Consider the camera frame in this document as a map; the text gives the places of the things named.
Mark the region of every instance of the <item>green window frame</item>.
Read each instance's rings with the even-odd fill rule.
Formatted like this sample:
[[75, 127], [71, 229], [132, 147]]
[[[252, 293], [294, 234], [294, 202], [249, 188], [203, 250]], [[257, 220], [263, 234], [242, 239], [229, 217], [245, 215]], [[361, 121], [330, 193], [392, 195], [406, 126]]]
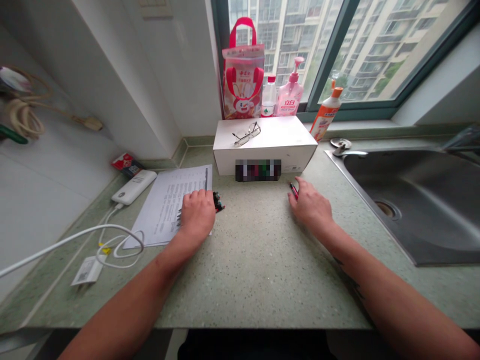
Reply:
[[[279, 0], [270, 0], [270, 2], [277, 4]], [[320, 109], [318, 101], [322, 90], [329, 80], [335, 60], [360, 2], [361, 0], [343, 0], [308, 101], [302, 102], [298, 107], [297, 117], [304, 123], [313, 122]], [[211, 0], [211, 5], [220, 74], [223, 74], [222, 49], [228, 48], [230, 36], [229, 2], [227, 0]], [[391, 119], [414, 90], [430, 75], [435, 67], [450, 53], [471, 28], [478, 23], [479, 18], [480, 1], [471, 0], [409, 74], [404, 84], [400, 87], [402, 90], [396, 95], [395, 99], [345, 102], [335, 116], [334, 121]]]

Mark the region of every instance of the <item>paper document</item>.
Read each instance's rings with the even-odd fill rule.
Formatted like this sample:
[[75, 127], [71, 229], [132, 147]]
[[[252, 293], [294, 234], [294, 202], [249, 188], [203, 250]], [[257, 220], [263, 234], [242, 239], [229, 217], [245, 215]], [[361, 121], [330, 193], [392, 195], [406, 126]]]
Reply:
[[[133, 224], [133, 232], [143, 231], [145, 246], [166, 245], [179, 227], [177, 216], [185, 194], [194, 190], [212, 190], [212, 165], [159, 172], [143, 207]], [[129, 238], [124, 249], [139, 247]]]

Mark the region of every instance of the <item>hand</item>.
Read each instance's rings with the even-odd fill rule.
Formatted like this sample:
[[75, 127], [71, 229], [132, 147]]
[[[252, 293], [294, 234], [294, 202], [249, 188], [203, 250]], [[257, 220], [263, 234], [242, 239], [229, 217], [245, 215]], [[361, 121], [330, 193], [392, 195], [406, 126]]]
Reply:
[[215, 205], [211, 190], [194, 191], [183, 197], [180, 233], [195, 250], [200, 247], [214, 227]]
[[335, 225], [330, 201], [308, 181], [299, 176], [295, 176], [295, 179], [298, 181], [298, 200], [291, 192], [288, 193], [291, 209], [315, 236], [321, 236]]

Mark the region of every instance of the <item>countertop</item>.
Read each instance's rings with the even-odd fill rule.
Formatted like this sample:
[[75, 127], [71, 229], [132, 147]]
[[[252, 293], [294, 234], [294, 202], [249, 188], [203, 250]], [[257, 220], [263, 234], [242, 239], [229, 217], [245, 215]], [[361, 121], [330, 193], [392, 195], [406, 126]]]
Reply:
[[[438, 143], [432, 137], [353, 144], [367, 150]], [[330, 144], [322, 142], [302, 177], [330, 200], [335, 221], [459, 326], [480, 327], [480, 266], [415, 267], [326, 149]], [[211, 146], [190, 147], [182, 167], [205, 164], [214, 164]], [[212, 235], [177, 279], [157, 328], [372, 327], [330, 254], [292, 217], [287, 193], [293, 179], [294, 174], [283, 174], [279, 181], [235, 182], [214, 170], [213, 190], [220, 192], [226, 209], [217, 214]], [[97, 225], [112, 208], [111, 195], [125, 182], [116, 178], [68, 233]], [[147, 194], [111, 222], [131, 228]], [[114, 234], [108, 230], [105, 236]], [[0, 333], [20, 327], [82, 327], [162, 251], [146, 248], [132, 268], [104, 268], [95, 284], [70, 286], [83, 259], [95, 254], [98, 235], [86, 235], [43, 259], [0, 306]]]

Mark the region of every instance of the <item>water bottle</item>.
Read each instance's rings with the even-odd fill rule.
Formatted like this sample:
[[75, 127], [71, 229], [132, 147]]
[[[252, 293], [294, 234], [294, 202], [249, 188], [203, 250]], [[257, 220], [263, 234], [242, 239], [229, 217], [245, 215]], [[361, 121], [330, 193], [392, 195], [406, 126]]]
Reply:
[[272, 118], [275, 113], [276, 103], [277, 88], [275, 87], [275, 76], [269, 76], [261, 95], [261, 117]]

